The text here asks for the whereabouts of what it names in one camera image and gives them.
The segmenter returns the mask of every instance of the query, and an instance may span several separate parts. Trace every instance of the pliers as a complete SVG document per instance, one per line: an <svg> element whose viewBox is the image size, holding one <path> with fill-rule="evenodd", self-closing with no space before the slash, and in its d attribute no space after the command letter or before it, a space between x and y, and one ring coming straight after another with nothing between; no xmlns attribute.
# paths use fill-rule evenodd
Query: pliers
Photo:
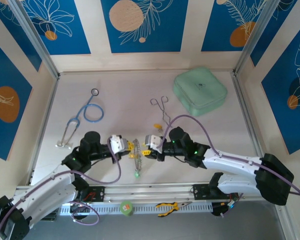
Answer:
<svg viewBox="0 0 300 240"><path fill-rule="evenodd" d="M160 208L163 206L168 206L168 207L173 207L172 209L170 209L169 211L167 211L166 213L160 213L158 214L158 217L165 217L168 216L169 214L173 213L174 211L178 211L180 208L183 208L189 204L191 204L192 201L183 201L183 202L172 202L172 203L166 203L166 202L162 202L157 204L155 207L156 208Z"/></svg>

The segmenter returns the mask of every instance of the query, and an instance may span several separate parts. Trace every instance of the white table surface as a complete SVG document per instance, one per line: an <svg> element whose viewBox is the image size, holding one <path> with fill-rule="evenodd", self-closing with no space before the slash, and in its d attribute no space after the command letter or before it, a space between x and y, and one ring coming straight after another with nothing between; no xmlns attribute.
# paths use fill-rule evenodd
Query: white table surface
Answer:
<svg viewBox="0 0 300 240"><path fill-rule="evenodd" d="M155 123L165 127L162 112L158 106L152 106L150 99L167 96L166 112L174 118L187 114L186 109L173 93L173 83L177 75L185 70L100 72L86 74L61 75L52 109L49 115L42 145L35 165L31 184L40 181L52 172L72 150L55 147L61 140L66 124L91 96L91 89L97 88L99 96L91 103L104 109L104 118L98 123L87 122L83 112L79 116L80 127L71 139L73 146L78 146L81 138L88 131L96 131L101 135L101 143L105 144L110 135L122 135L133 141L135 138L142 144L148 134L159 135L153 127ZM230 72L216 71L213 74L226 86L228 95L225 103L214 111L197 117L206 127L214 146L222 151L254 156L254 148L250 140L240 104L235 92ZM94 107L88 108L91 118L100 116ZM188 118L178 119L173 127L180 126L199 143L208 141L201 128ZM133 159L124 156L120 160L122 169L118 184L154 184L154 183L186 183L209 181L217 170L193 168L172 157L165 162L143 158L141 176L136 178ZM95 179L111 181L118 176L117 165L110 159L103 160L93 166L87 174Z"/></svg>

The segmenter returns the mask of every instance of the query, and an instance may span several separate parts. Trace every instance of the stethoscope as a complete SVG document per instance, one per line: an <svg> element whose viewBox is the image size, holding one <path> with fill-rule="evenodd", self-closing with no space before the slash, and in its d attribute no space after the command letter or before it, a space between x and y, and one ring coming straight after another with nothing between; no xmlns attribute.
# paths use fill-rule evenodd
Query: stethoscope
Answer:
<svg viewBox="0 0 300 240"><path fill-rule="evenodd" d="M71 149L71 146L68 145L68 143L70 142L71 138L73 137L73 135L75 134L76 130L78 129L78 127L80 126L80 120L79 120L79 115L80 113L83 111L83 117L86 121L88 121L89 123L97 123L97 122L100 122L103 118L104 118L104 110L102 109L102 107L100 107L99 105L97 104L94 104L94 103L90 103L91 100L98 96L99 95L99 90L96 89L96 88L93 88L91 90L91 97L89 98L88 102L86 105L84 105L83 107L81 107L81 109L78 111L78 113L76 114L76 116L74 118L71 118L69 119L69 121L67 122L66 124L66 127L65 127L65 130L64 130L64 133L63 133L63 136L62 136L62 139L61 141L58 141L57 144L55 145L56 147L60 147L60 148L68 148L68 149ZM86 115L86 112L87 112L87 108L88 107L95 107L95 108L98 108L100 109L101 111L101 117L99 117L97 120L91 120L87 117ZM71 134L71 136L69 137L69 139L66 141L66 143L64 143L65 141L65 136L66 136L66 133L67 133L67 130L68 130L68 127L71 123L76 123L75 125L75 128Z"/></svg>

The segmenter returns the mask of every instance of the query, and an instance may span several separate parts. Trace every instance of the mint green case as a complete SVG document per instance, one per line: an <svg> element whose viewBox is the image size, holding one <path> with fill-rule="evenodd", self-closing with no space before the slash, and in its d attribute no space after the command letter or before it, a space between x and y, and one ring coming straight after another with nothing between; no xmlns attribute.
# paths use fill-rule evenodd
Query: mint green case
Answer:
<svg viewBox="0 0 300 240"><path fill-rule="evenodd" d="M178 75L173 92L192 116L200 116L220 107L226 100L226 87L206 67L197 67Z"/></svg>

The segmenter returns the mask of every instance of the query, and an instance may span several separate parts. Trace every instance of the purple cable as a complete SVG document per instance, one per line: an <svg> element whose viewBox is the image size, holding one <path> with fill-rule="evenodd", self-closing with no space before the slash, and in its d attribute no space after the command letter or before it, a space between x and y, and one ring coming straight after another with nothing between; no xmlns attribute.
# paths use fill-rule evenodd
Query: purple cable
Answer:
<svg viewBox="0 0 300 240"><path fill-rule="evenodd" d="M176 116L174 119L171 120L171 122L169 123L169 125L167 126L167 128L166 128L166 130L165 130L165 132L164 132L162 141L160 142L160 144L159 144L159 146L158 146L157 148L160 148L160 147L164 144L164 141L165 141L165 139L166 139L166 137L167 137L167 134L168 134L168 131L169 131L171 125L172 125L177 119L182 118L182 117L190 118L190 119L194 120L195 122L197 122L197 123L200 125L200 127L202 128L202 130L204 131L204 133L205 133L205 135L206 135L206 138L208 139L208 142L209 142L209 144L210 144L210 146L211 146L211 149L214 151L215 154L217 154L219 157L221 157L220 154L219 154L219 152L215 149L215 147L214 147L214 145L213 145L213 143L212 143L212 141L211 141L211 138L210 138L210 136L209 136L207 130L206 130L205 127L201 124L201 122L199 122L199 121L198 121L196 118L194 118L193 116L186 115L186 114L182 114L182 115ZM240 162L243 162L243 163L246 163L246 164L249 164L249 163L250 163L250 161L248 161L248 160L246 160L246 159L242 159L242 158L235 157L235 156L222 155L222 157L227 158L227 159L232 159L232 160L240 161ZM295 190L297 191L297 192L290 191L290 192L289 192L290 194L294 194L294 195L300 196L300 189L299 189L297 186L295 186L292 182L288 181L286 178L284 178L283 176L281 176L280 174L278 174L277 172L273 171L272 169L270 169L270 168L268 168L268 167L266 167L266 166L263 166L263 165L261 165L261 164L259 164L259 163L254 162L254 161L251 161L251 163L252 163L253 165L255 165L255 166L257 166L257 167L259 167L259 168L261 168L261 169L264 169L264 170L268 171L269 173L275 175L277 178L281 179L282 181L284 181L286 184L288 184L290 187L292 187L293 189L295 189Z"/></svg>
<svg viewBox="0 0 300 240"><path fill-rule="evenodd" d="M109 148L109 151L110 151L110 153L111 153L111 155L112 155L114 161L117 163L118 168L119 168L119 175L118 175L118 177L117 177L115 180L110 181L110 182L98 181L98 180L95 180L95 179L93 179L93 178L91 178L91 177L85 175L84 173L82 173L82 172L80 172L80 171L75 171L75 170L69 170L69 171L62 171L62 172L59 172L59 173L57 173L56 175L54 175L53 178L50 177L50 178L46 179L45 181L41 182L38 186L36 186L36 187L35 187L34 189L32 189L31 191L29 191L29 192L25 191L26 195L24 195L24 197L23 197L22 199L20 199L19 201L17 201L17 202L15 203L15 205L14 205L13 207L10 208L10 210L6 213L6 215L5 215L5 216L3 217L3 219L1 220L1 222L0 222L0 231L1 231L1 229L3 228L3 226L4 226L4 223L8 220L8 217L9 217L9 216L11 215L11 213L17 208L18 205L20 205L25 199L27 199L31 194L33 194L33 193L34 193L35 191L37 191L39 188L41 188L42 186L44 186L46 183L50 182L51 180L54 180L55 178L57 178L57 177L59 177L59 176L61 176L61 175L64 175L64 174L78 174L78 175L80 175L80 176L82 176L82 177L85 177L85 178L87 178L87 179L89 179L89 180L91 180L91 181L93 181L93 182L99 183L99 184L114 184L114 183L116 183L116 182L120 179L120 177L121 177L121 167L120 167L120 163L119 163L119 160L118 160L117 156L116 156L115 153L112 151L111 144L110 144L110 139L111 139L111 137L109 137L108 140L107 140L107 146L108 146L108 148Z"/></svg>
<svg viewBox="0 0 300 240"><path fill-rule="evenodd" d="M78 223L78 224L80 224L80 225L84 225L84 226L93 226L93 225L96 225L96 224L99 222L100 216L99 216L97 210L95 210L92 206L89 206L88 204L85 204L85 203L79 202L79 201L70 201L69 203L70 203L70 204L79 204L79 205L83 205L85 208L88 208L88 209L92 210L92 211L97 215L97 217L98 217L98 219L97 219L95 222L93 222L93 223L85 223L85 222L82 222L82 221L79 221L79 220L75 219L75 216L74 216L75 211L73 211L73 213L71 214L71 217L72 217L72 219L73 219L76 223Z"/></svg>

